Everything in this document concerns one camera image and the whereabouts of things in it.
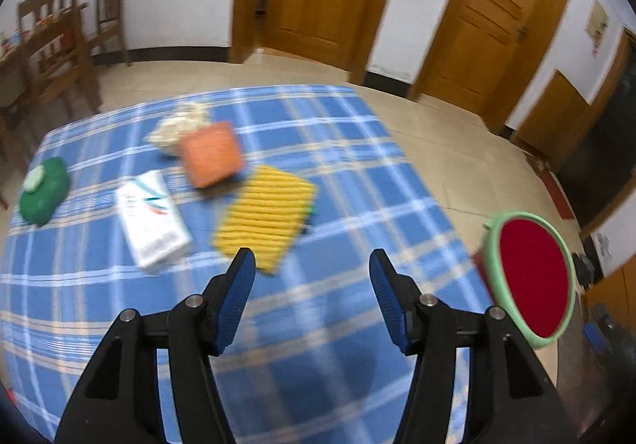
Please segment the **red floor mat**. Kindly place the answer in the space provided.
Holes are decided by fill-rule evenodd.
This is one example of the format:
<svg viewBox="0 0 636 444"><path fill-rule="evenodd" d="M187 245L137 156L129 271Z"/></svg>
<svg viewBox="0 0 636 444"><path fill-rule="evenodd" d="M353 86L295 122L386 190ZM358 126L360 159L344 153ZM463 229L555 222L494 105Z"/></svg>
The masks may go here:
<svg viewBox="0 0 636 444"><path fill-rule="evenodd" d="M560 187L554 175L548 170L544 169L539 173L539 178L545 185L545 189L547 189L548 194L559 214L564 220L574 220L576 216L574 216L574 212L572 211L569 202L563 192L563 189Z"/></svg>

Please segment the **wooden dining table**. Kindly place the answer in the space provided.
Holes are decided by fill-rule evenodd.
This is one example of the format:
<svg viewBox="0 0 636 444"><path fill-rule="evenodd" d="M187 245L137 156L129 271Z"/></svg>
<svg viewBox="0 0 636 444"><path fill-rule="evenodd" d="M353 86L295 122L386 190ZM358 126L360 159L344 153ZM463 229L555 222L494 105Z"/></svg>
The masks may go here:
<svg viewBox="0 0 636 444"><path fill-rule="evenodd" d="M1 60L1 156L22 173L27 171L38 145L33 126L35 116L51 103L42 105L31 101L24 63L21 43ZM68 97L58 99L62 100L71 117L73 112Z"/></svg>

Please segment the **orange snack packet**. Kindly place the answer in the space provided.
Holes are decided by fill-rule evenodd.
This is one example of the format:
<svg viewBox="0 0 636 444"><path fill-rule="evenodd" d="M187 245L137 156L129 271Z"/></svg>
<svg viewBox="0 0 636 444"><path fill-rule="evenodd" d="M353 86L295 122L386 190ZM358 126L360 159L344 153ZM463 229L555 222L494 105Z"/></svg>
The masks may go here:
<svg viewBox="0 0 636 444"><path fill-rule="evenodd" d="M195 189L205 189L244 168L241 146L229 121L213 122L179 140L178 155Z"/></svg>

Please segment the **blue plaid tablecloth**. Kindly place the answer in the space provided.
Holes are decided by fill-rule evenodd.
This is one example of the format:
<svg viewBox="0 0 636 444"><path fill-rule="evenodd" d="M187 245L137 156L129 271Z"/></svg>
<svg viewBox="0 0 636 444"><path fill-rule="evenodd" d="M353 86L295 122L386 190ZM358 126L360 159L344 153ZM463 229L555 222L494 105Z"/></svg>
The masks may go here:
<svg viewBox="0 0 636 444"><path fill-rule="evenodd" d="M211 367L241 443L385 443L396 434L414 362L392 344L368 258L454 308L489 295L451 221L368 104L334 85L279 85L194 94L235 131L245 167L209 192L153 146L179 107L161 99L56 128L35 161L68 166L68 198L43 227L14 215L1 255L1 339L15 400L51 438L113 319L152 314L200 292L235 246L220 234L242 183L261 166L308 180L316 198L301 233L253 283L234 342ZM185 254L143 270L115 192L162 174L191 236Z"/></svg>

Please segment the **far wooden chair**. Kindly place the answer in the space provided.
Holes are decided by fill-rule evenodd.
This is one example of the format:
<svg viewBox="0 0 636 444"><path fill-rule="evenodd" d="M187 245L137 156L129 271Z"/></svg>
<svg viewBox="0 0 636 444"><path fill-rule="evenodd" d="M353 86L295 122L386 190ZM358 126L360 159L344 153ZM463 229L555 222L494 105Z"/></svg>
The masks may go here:
<svg viewBox="0 0 636 444"><path fill-rule="evenodd" d="M124 34L123 0L95 0L95 3L96 32L88 38L89 47L98 47L105 53L106 42L116 38L124 63L132 65Z"/></svg>

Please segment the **wooden chair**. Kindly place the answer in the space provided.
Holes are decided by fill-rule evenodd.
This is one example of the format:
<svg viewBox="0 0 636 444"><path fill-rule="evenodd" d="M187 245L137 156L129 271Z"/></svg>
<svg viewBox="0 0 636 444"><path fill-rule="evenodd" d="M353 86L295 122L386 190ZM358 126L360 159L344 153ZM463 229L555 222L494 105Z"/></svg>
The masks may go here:
<svg viewBox="0 0 636 444"><path fill-rule="evenodd" d="M17 20L31 101L44 105L66 99L77 87L97 114L101 96L78 0L22 0Z"/></svg>
<svg viewBox="0 0 636 444"><path fill-rule="evenodd" d="M96 32L88 38L89 47L98 47L105 53L106 42L116 38L124 63L132 65L124 34L123 0L95 0L95 3Z"/></svg>

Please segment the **white tissue box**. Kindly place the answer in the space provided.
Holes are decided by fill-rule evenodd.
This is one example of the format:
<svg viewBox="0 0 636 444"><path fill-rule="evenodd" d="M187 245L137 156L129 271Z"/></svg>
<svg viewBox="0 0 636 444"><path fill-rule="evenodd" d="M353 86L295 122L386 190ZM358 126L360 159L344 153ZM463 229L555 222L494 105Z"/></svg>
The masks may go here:
<svg viewBox="0 0 636 444"><path fill-rule="evenodd" d="M125 180L115 190L115 205L139 269L155 271L192 249L192 235L159 169Z"/></svg>

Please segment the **green round toy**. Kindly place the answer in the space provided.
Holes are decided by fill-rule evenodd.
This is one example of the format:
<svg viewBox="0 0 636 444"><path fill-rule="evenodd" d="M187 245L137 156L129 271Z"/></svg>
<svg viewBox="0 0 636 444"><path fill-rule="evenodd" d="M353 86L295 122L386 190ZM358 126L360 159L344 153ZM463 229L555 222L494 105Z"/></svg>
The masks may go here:
<svg viewBox="0 0 636 444"><path fill-rule="evenodd" d="M48 158L29 171L23 182L18 210L29 224L43 227L70 191L70 175L61 158Z"/></svg>

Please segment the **small wooden cabinet door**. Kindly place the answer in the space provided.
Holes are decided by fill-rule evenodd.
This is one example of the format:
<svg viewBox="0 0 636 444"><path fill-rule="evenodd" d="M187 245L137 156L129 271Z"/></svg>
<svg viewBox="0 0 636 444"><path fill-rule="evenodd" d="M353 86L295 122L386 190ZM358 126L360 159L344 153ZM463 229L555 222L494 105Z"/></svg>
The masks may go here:
<svg viewBox="0 0 636 444"><path fill-rule="evenodd" d="M554 163L565 157L567 143L571 142L588 110L589 103L565 75L556 70L513 140Z"/></svg>

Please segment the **right wooden door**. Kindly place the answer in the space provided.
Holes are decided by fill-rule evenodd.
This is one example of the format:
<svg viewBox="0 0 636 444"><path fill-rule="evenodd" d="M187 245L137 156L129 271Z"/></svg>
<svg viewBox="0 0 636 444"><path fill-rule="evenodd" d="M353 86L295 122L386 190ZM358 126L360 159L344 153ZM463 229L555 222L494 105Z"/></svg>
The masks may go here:
<svg viewBox="0 0 636 444"><path fill-rule="evenodd" d="M421 92L482 114L527 34L538 0L459 0Z"/></svg>

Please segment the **white mesh bag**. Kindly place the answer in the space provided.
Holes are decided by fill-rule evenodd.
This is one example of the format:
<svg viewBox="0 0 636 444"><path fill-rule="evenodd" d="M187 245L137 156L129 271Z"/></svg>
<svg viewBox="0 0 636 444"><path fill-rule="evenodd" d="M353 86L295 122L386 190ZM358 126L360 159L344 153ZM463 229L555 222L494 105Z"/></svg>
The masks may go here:
<svg viewBox="0 0 636 444"><path fill-rule="evenodd" d="M196 102L181 103L171 114L157 122L154 130L144 137L144 141L163 154L177 157L180 140L209 124L210 116L205 105Z"/></svg>

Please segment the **near wooden chair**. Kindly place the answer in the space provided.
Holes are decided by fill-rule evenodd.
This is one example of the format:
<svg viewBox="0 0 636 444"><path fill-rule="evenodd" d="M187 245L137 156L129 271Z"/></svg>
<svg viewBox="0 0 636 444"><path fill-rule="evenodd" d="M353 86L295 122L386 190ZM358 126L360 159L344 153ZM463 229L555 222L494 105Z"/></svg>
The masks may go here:
<svg viewBox="0 0 636 444"><path fill-rule="evenodd" d="M97 114L101 96L78 0L22 0L17 20L31 101L44 105L66 99L77 87Z"/></svg>

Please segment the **red bin green rim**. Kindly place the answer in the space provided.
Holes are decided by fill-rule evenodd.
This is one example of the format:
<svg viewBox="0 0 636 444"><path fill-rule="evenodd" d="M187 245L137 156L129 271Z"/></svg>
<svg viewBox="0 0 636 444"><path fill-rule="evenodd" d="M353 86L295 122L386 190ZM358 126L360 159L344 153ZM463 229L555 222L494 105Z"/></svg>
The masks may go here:
<svg viewBox="0 0 636 444"><path fill-rule="evenodd" d="M534 213L500 213L484 224L472 261L494 303L528 344L555 343L574 313L574 259L556 228Z"/></svg>

